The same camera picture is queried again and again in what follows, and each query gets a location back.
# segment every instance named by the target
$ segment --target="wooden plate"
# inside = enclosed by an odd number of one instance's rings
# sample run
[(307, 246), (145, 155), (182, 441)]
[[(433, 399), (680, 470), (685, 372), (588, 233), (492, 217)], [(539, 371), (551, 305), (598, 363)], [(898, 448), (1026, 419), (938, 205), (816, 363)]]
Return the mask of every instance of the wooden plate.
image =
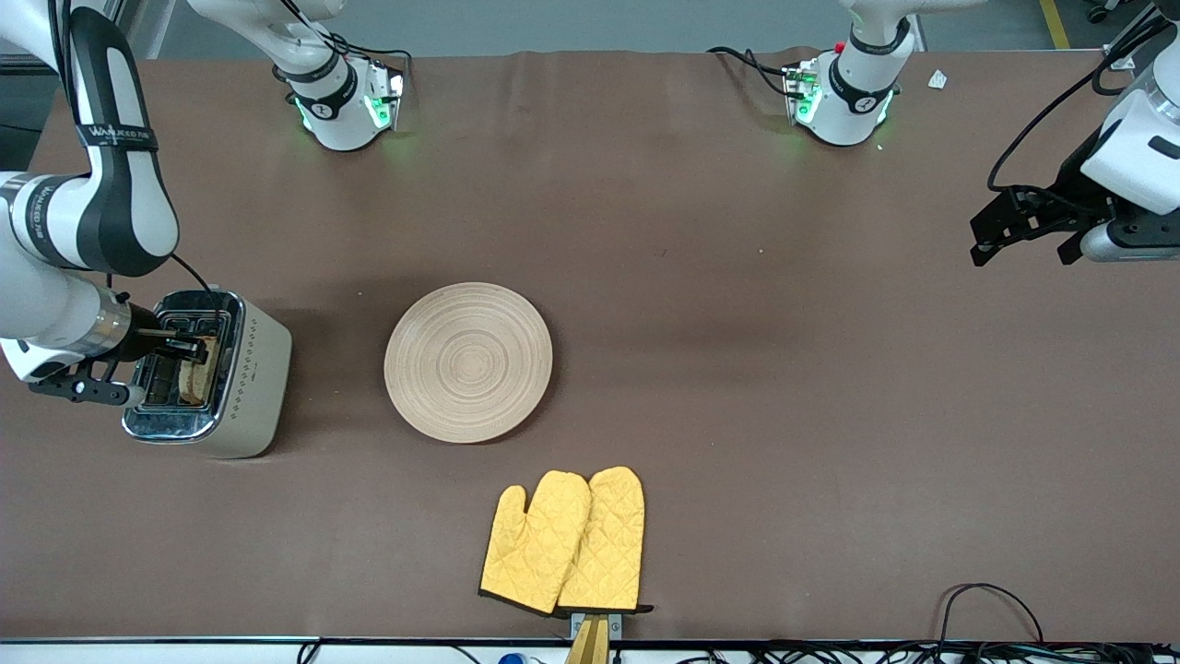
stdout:
[(385, 351), (385, 387), (422, 434), (478, 443), (509, 433), (540, 402), (553, 344), (529, 300), (492, 283), (455, 283), (414, 302)]

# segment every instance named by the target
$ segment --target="brown tablecloth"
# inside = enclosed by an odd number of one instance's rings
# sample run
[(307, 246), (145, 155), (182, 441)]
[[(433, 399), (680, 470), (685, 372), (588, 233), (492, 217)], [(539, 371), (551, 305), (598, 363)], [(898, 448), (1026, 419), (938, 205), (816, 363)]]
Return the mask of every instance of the brown tablecloth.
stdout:
[[(354, 153), (269, 64), (143, 64), (181, 254), (295, 337), (277, 445), (151, 448), (0, 381), (0, 633), (563, 635), (476, 594), (496, 499), (627, 465), (657, 606), (629, 637), (924, 638), (986, 580), (1051, 639), (1176, 638), (1174, 267), (968, 256), (997, 153), (1096, 60), (917, 55), (851, 149), (712, 55), (422, 60), (405, 133)], [(1108, 104), (1067, 104), (1002, 180), (1048, 183)], [(83, 165), (61, 111), (37, 169)], [(453, 447), (398, 416), (381, 359), (468, 280), (537, 304), (556, 372), (516, 434)], [(956, 606), (955, 637), (1028, 637)]]

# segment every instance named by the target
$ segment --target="black wire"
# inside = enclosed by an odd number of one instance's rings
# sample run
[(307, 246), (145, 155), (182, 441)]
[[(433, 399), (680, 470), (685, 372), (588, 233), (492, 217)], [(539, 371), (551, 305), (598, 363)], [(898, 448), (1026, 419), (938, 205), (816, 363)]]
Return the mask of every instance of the black wire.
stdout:
[(0, 121), (0, 127), (12, 129), (12, 130), (15, 130), (15, 131), (28, 131), (30, 133), (40, 133), (41, 132), (40, 129), (33, 129), (31, 126), (17, 126), (15, 124), (8, 124), (6, 121)]
[(775, 84), (771, 79), (771, 77), (768, 74), (773, 73), (775, 75), (782, 75), (782, 68), (769, 67), (769, 66), (766, 66), (762, 63), (758, 61), (758, 57), (754, 55), (754, 51), (752, 51), (749, 48), (746, 48), (745, 53), (739, 53), (738, 51), (734, 51), (733, 48), (729, 48), (728, 46), (715, 46), (713, 48), (709, 48), (707, 52), (708, 53), (719, 53), (719, 54), (723, 54), (723, 55), (733, 55), (734, 58), (738, 58), (743, 65), (746, 65), (748, 67), (754, 67), (754, 71), (756, 71), (760, 77), (762, 77), (762, 80), (766, 81), (766, 85), (768, 85), (771, 87), (771, 90), (774, 90), (775, 92), (778, 92), (779, 94), (782, 94), (784, 97), (789, 97), (791, 99), (802, 99), (804, 98), (804, 96), (801, 93), (799, 93), (799, 92), (788, 92), (788, 91), (784, 90), (780, 85)]
[(755, 67), (755, 66), (760, 67), (766, 73), (774, 73), (774, 74), (779, 74), (779, 75), (782, 74), (782, 70), (776, 70), (774, 67), (768, 67), (766, 65), (760, 65), (760, 64), (758, 64), (755, 61), (750, 61), (750, 60), (748, 60), (746, 58), (746, 55), (743, 53), (739, 53), (738, 51), (734, 51), (733, 48), (730, 48), (728, 46), (714, 46), (713, 48), (709, 48), (708, 51), (706, 51), (706, 53), (720, 53), (720, 54), (723, 54), (723, 55), (732, 55), (732, 57), (738, 58), (739, 60), (741, 60), (742, 64), (745, 64), (746, 66), (749, 66), (749, 67)]
[(312, 21), (307, 18), (307, 14), (304, 14), (303, 11), (299, 8), (299, 5), (295, 4), (295, 0), (278, 0), (278, 1), (282, 2), (283, 7), (286, 7), (287, 11), (291, 13), (291, 15), (299, 19), (299, 21), (303, 24), (304, 27), (316, 33), (323, 41), (324, 46), (327, 46), (337, 55), (355, 54), (363, 57), (366, 53), (373, 53), (376, 55), (401, 55), (406, 59), (407, 67), (414, 60), (414, 57), (409, 54), (409, 51), (405, 51), (402, 48), (368, 48), (366, 46), (358, 46), (355, 44), (350, 44), (340, 33), (322, 32), (320, 29), (316, 29), (315, 26), (312, 25)]
[(1024, 610), (1024, 613), (1028, 613), (1028, 617), (1032, 620), (1032, 626), (1036, 627), (1036, 642), (1038, 644), (1044, 643), (1044, 630), (1041, 629), (1041, 622), (1037, 620), (1036, 613), (1032, 613), (1032, 610), (1029, 609), (1029, 605), (1024, 604), (1023, 599), (1016, 597), (1016, 594), (1012, 593), (1011, 591), (997, 586), (995, 584), (964, 584), (959, 586), (958, 590), (952, 592), (951, 597), (946, 599), (946, 609), (943, 611), (943, 629), (938, 635), (938, 645), (935, 646), (935, 653), (933, 653), (933, 659), (937, 664), (940, 664), (943, 660), (942, 659), (943, 647), (946, 645), (946, 630), (950, 627), (950, 622), (951, 622), (951, 607), (955, 605), (955, 600), (958, 599), (961, 594), (975, 589), (985, 589), (1011, 598), (1016, 604), (1021, 606), (1021, 609)]
[(1021, 143), (1024, 142), (1024, 138), (1027, 138), (1028, 134), (1031, 133), (1032, 130), (1036, 129), (1036, 126), (1038, 124), (1041, 124), (1041, 121), (1044, 118), (1047, 118), (1049, 116), (1049, 113), (1051, 113), (1053, 111), (1057, 110), (1057, 106), (1060, 106), (1061, 104), (1063, 104), (1066, 101), (1066, 99), (1069, 99), (1070, 97), (1073, 97), (1074, 93), (1076, 93), (1079, 90), (1081, 90), (1082, 87), (1084, 87), (1087, 83), (1089, 83), (1090, 80), (1094, 79), (1094, 77), (1096, 77), (1100, 72), (1102, 72), (1108, 66), (1110, 66), (1110, 63), (1113, 63), (1113, 61), (1122, 58), (1125, 54), (1129, 53), (1130, 51), (1134, 51), (1143, 41), (1146, 41), (1146, 40), (1153, 38), (1153, 37), (1155, 37), (1155, 34), (1158, 34), (1158, 32), (1155, 32), (1155, 28), (1153, 28), (1153, 29), (1149, 29), (1147, 32), (1143, 32), (1143, 33), (1139, 34), (1134, 39), (1130, 39), (1129, 41), (1127, 41), (1126, 44), (1123, 44), (1119, 48), (1112, 48), (1110, 53), (1108, 53), (1104, 58), (1102, 58), (1102, 61), (1099, 64), (1097, 67), (1095, 67), (1088, 74), (1086, 74), (1084, 77), (1082, 77), (1080, 80), (1077, 80), (1077, 83), (1074, 83), (1073, 85), (1070, 85), (1068, 90), (1066, 90), (1064, 92), (1062, 92), (1061, 94), (1058, 94), (1056, 99), (1054, 99), (1053, 101), (1049, 103), (1048, 106), (1045, 106), (1044, 109), (1042, 109), (1041, 112), (1038, 112), (1036, 114), (1036, 117), (1034, 117), (1032, 120), (1029, 121), (1024, 126), (1024, 129), (1021, 130), (1021, 132), (1018, 134), (1016, 134), (1016, 138), (1011, 142), (1011, 144), (1008, 145), (1008, 147), (1003, 151), (1003, 153), (999, 155), (999, 158), (996, 159), (995, 165), (991, 166), (991, 172), (988, 173), (988, 189), (990, 189), (991, 191), (997, 191), (997, 192), (1003, 192), (1003, 191), (1009, 191), (1009, 190), (1011, 190), (1011, 191), (1022, 191), (1022, 192), (1035, 192), (1035, 193), (1038, 193), (1038, 195), (1041, 195), (1041, 196), (1043, 196), (1045, 198), (1050, 198), (1050, 199), (1056, 200), (1056, 202), (1058, 202), (1058, 203), (1061, 203), (1063, 205), (1067, 205), (1070, 209), (1073, 209), (1075, 211), (1079, 211), (1081, 213), (1086, 213), (1086, 215), (1090, 215), (1090, 216), (1101, 216), (1103, 213), (1101, 210), (1094, 210), (1094, 209), (1087, 208), (1086, 205), (1080, 205), (1080, 204), (1077, 204), (1077, 203), (1075, 203), (1075, 202), (1073, 202), (1073, 200), (1070, 200), (1070, 199), (1068, 199), (1068, 198), (1066, 198), (1066, 197), (1063, 197), (1063, 196), (1061, 196), (1058, 193), (1049, 191), (1048, 189), (1044, 189), (1042, 186), (1035, 186), (1032, 184), (1007, 184), (1007, 185), (1002, 185), (1001, 186), (1001, 185), (996, 184), (996, 178), (999, 176), (999, 170), (1004, 166), (1004, 163), (1008, 160), (1008, 158), (1010, 156), (1012, 156), (1012, 152), (1016, 151), (1016, 149), (1021, 145)]
[(192, 269), (191, 264), (189, 264), (188, 262), (185, 262), (184, 258), (182, 258), (181, 256), (178, 256), (176, 254), (172, 254), (172, 259), (175, 259), (181, 267), (183, 267), (185, 270), (188, 270), (188, 272), (191, 274), (192, 277), (197, 280), (197, 283), (201, 283), (201, 287), (205, 289), (205, 295), (209, 296), (209, 305), (215, 311), (221, 310), (221, 307), (217, 305), (217, 297), (214, 295), (212, 288), (210, 288), (209, 283), (206, 283), (205, 280), (202, 278), (199, 274), (197, 274), (197, 270)]
[[(771, 90), (774, 90), (779, 94), (782, 94), (784, 97), (789, 97), (792, 99), (804, 98), (801, 92), (788, 92), (782, 87), (780, 87), (779, 85), (776, 85), (773, 80), (771, 80), (771, 77), (766, 73), (766, 67), (758, 61), (758, 58), (754, 55), (754, 52), (750, 51), (749, 48), (746, 48), (746, 57), (749, 58), (749, 61), (754, 63), (754, 71), (758, 72), (758, 75), (762, 77), (762, 80), (766, 81), (766, 84), (771, 87)], [(779, 70), (779, 75), (780, 77), (782, 75), (782, 70)]]
[(319, 640), (313, 643), (304, 643), (299, 647), (299, 655), (295, 656), (295, 664), (312, 664), (316, 655), (320, 655), (320, 646), (323, 645)]
[(461, 649), (461, 647), (459, 647), (457, 645), (452, 645), (451, 647), (453, 647), (453, 649), (458, 650), (459, 652), (461, 652), (464, 657), (466, 657), (467, 659), (471, 659), (474, 664), (481, 664), (479, 662), (479, 659), (476, 659), (476, 656), (473, 656), (472, 653), (467, 652), (466, 650), (464, 650), (464, 649)]
[[(1128, 41), (1138, 38), (1140, 34), (1142, 34), (1143, 31), (1152, 29), (1158, 24), (1163, 24), (1162, 27), (1161, 27), (1161, 32), (1162, 32), (1162, 28), (1167, 28), (1167, 26), (1169, 25), (1168, 21), (1166, 21), (1163, 19), (1163, 17), (1155, 17), (1153, 19), (1152, 18), (1152, 13), (1150, 12), (1147, 13), (1146, 15), (1143, 15), (1142, 18), (1140, 18), (1138, 21), (1135, 21), (1135, 25), (1133, 25), (1130, 27), (1130, 29), (1127, 31), (1127, 34), (1125, 34), (1122, 37), (1122, 39), (1120, 39), (1119, 41), (1112, 44), (1110, 45), (1110, 50), (1114, 51), (1116, 48), (1120, 48), (1122, 44), (1126, 44), (1126, 42), (1128, 42)], [(1097, 92), (1099, 94), (1102, 94), (1102, 96), (1106, 96), (1106, 97), (1114, 97), (1116, 94), (1121, 94), (1122, 91), (1125, 90), (1125, 87), (1106, 87), (1104, 85), (1102, 85), (1102, 74), (1106, 73), (1108, 68), (1110, 68), (1110, 67), (1109, 66), (1102, 67), (1102, 70), (1097, 74), (1095, 74), (1093, 79), (1090, 79), (1090, 87), (1094, 88), (1094, 92)]]

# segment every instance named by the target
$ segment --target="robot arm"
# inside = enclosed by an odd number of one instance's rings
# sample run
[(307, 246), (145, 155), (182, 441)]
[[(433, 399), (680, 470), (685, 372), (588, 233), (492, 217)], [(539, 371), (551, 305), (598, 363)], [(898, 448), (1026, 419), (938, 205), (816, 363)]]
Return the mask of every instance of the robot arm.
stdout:
[(290, 85), (303, 126), (329, 150), (363, 147), (396, 123), (402, 72), (345, 47), (316, 21), (345, 0), (189, 0), (202, 17), (241, 34), (275, 63)]
[(793, 121), (833, 145), (856, 145), (885, 120), (916, 39), (906, 18), (949, 12), (986, 0), (839, 0), (852, 13), (852, 33), (843, 51), (828, 51), (787, 73)]
[[(1154, 1), (1165, 19), (1180, 22), (1180, 0)], [(1082, 256), (1112, 262), (1180, 255), (1178, 101), (1180, 37), (1122, 92), (1050, 186), (1008, 186), (971, 219), (975, 264), (1011, 243), (1061, 231), (1073, 234), (1057, 248), (1064, 264)]]
[[(51, 38), (51, 7), (57, 2), (6, 1), (0, 37), (60, 70), (65, 50)], [(74, 8), (64, 22), (91, 172), (0, 172), (0, 225), (7, 226), (0, 229), (0, 347), (31, 383), (94, 359), (135, 360), (159, 346), (137, 334), (155, 327), (150, 311), (78, 270), (146, 274), (168, 259), (178, 234), (123, 34), (90, 7)], [(130, 400), (119, 388), (86, 401)]]

